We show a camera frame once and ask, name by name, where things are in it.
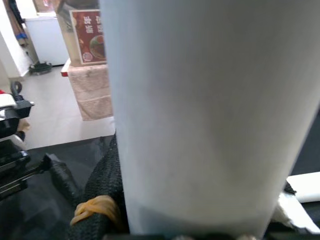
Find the white cylinder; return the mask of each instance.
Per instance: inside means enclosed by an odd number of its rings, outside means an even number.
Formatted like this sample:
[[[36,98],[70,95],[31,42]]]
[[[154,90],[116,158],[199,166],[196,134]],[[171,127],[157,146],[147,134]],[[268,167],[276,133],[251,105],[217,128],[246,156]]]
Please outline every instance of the white cylinder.
[[[260,237],[320,100],[320,1],[100,8],[131,232]]]

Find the tiled floor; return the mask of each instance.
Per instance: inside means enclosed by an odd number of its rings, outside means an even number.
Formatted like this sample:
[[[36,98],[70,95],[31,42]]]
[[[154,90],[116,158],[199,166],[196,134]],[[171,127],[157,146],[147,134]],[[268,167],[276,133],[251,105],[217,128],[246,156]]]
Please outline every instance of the tiled floor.
[[[27,121],[28,149],[109,136],[115,133],[114,118],[83,121],[69,79],[54,67],[44,75],[25,77],[21,94],[35,103]]]

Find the red poster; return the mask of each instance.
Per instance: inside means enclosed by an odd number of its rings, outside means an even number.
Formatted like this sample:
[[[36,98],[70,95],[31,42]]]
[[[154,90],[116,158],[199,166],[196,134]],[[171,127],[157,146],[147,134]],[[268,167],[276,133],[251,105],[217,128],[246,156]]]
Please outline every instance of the red poster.
[[[81,63],[105,63],[106,54],[100,10],[71,10],[70,15]]]

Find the black mesh fabric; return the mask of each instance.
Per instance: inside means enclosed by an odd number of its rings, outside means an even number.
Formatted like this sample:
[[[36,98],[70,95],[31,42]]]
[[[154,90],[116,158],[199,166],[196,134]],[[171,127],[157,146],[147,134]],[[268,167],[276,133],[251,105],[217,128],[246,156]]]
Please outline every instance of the black mesh fabric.
[[[120,208],[122,222],[128,228],[116,135],[110,142],[107,154],[91,173],[82,202],[99,195],[109,195],[113,198]],[[116,232],[115,226],[107,216],[95,213],[71,226],[68,235],[70,240],[100,240],[104,234]]]

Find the white wall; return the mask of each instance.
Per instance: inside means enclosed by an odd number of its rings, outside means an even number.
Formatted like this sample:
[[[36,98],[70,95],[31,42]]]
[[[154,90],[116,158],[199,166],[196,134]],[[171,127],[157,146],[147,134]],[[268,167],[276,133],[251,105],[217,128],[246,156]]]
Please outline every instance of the white wall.
[[[37,10],[33,0],[16,0],[16,5],[18,6],[20,15],[23,19],[37,16]]]
[[[23,76],[28,71],[32,61],[14,35],[2,0],[0,0],[0,23],[0,60],[9,78]]]
[[[9,79],[7,76],[7,72],[5,70],[4,65],[0,61],[0,89],[4,90],[4,88],[9,86]]]

